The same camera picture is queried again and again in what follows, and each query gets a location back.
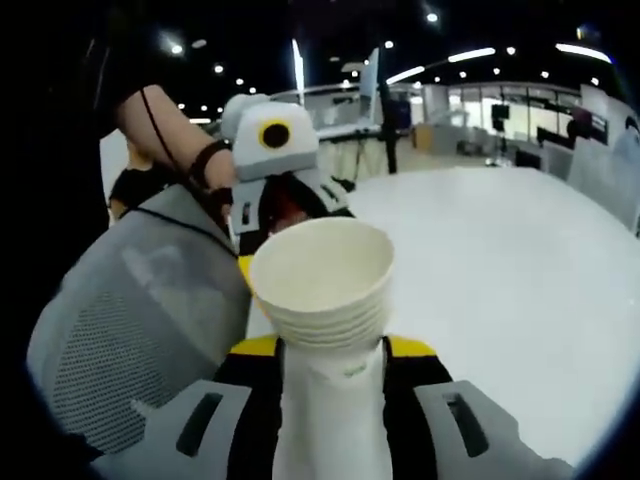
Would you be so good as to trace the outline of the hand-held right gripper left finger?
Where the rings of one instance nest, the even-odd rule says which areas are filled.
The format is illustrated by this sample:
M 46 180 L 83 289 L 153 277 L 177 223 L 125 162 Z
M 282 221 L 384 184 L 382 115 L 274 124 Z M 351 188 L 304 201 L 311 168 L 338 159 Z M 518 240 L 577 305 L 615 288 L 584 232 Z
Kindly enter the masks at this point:
M 97 460 L 104 479 L 272 479 L 282 425 L 284 343 L 234 346 L 211 380 L 145 413 L 142 439 Z

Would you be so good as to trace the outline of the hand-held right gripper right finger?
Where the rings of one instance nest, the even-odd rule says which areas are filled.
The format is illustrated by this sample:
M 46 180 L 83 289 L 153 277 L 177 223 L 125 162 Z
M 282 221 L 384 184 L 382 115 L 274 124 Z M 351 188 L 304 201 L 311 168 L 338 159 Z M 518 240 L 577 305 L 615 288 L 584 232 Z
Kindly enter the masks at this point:
M 383 420 L 396 479 L 570 479 L 573 468 L 527 446 L 516 419 L 425 343 L 388 335 Z

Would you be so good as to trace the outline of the person's left hand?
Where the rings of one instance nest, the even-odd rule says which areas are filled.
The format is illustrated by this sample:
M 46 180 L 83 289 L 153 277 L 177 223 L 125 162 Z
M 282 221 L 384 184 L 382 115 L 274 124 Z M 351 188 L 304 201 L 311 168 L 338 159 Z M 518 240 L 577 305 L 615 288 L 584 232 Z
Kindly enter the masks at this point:
M 235 167 L 231 158 L 214 157 L 207 166 L 207 181 L 215 198 L 222 204 L 233 204 L 232 188 L 235 185 Z

